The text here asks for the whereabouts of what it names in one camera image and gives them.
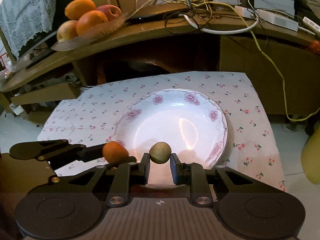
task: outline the white power adapter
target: white power adapter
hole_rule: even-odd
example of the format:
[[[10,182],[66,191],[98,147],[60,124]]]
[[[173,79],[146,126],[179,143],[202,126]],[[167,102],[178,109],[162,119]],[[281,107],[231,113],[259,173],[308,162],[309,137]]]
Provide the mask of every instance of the white power adapter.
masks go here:
[[[296,21],[288,19],[284,16],[278,15],[276,13],[264,11],[261,9],[257,9],[257,13],[259,17],[271,24],[278,25],[289,30],[298,31],[299,24]]]
[[[252,9],[236,5],[235,6],[235,10],[243,18],[255,19],[255,16],[254,16],[254,13],[253,13]]]

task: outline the cherry print tablecloth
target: cherry print tablecloth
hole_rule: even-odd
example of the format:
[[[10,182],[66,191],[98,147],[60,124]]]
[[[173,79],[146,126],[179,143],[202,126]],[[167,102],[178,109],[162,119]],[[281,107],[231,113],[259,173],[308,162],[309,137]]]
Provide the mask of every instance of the cherry print tablecloth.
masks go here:
[[[284,174],[271,125],[250,80],[244,73],[187,72],[124,80],[93,87],[78,99],[59,103],[38,140],[68,139],[88,147],[111,139],[119,115],[139,98],[167,88],[199,91],[216,101],[228,123],[228,142],[219,164],[281,190]],[[75,175],[104,158],[88,163],[74,161],[56,170]]]

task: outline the red apple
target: red apple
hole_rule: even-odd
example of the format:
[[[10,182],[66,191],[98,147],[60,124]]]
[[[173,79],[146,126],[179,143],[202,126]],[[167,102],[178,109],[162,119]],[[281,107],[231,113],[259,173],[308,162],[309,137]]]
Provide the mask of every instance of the red apple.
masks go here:
[[[108,18],[109,22],[117,19],[122,14],[122,11],[117,6],[112,4],[101,5],[97,8],[97,10],[103,12]]]

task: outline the curved desk edge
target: curved desk edge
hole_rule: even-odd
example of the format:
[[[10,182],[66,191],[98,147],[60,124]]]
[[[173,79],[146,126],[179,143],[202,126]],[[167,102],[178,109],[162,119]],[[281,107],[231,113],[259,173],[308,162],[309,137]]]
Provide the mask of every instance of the curved desk edge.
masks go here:
[[[219,12],[233,15],[229,11]],[[180,21],[180,18],[173,19],[168,25],[169,29],[181,34],[194,30],[186,21]],[[261,22],[261,25],[255,27],[253,29],[253,32],[261,35],[267,34],[269,37],[275,37],[302,46],[309,46],[314,41],[314,38],[300,30],[298,32],[295,32],[272,25],[268,22]],[[222,17],[219,19],[211,20],[210,27],[216,30],[235,30],[244,28],[245,25],[240,19]],[[38,64],[34,65],[33,67],[20,70],[4,83],[4,85],[0,88],[0,92],[9,92],[16,88],[19,88],[22,85],[25,85],[26,83],[57,67],[108,49],[120,47],[138,41],[163,38],[172,35],[174,34],[167,31],[164,27],[164,21],[148,22],[137,25],[125,25],[108,36],[108,38],[103,41],[94,43],[86,47],[75,49],[73,51],[58,51],[42,60]]]

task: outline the tile floor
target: tile floor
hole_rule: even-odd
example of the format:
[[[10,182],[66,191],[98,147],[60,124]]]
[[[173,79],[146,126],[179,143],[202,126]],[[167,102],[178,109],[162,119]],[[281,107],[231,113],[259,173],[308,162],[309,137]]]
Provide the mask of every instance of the tile floor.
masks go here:
[[[300,231],[301,240],[320,239],[320,185],[313,185],[305,177],[300,153],[308,139],[304,130],[289,130],[279,119],[270,118],[277,147],[282,159],[288,192],[296,196],[305,206],[306,220]],[[2,153],[19,142],[36,141],[42,127],[11,114],[0,116],[0,149]]]

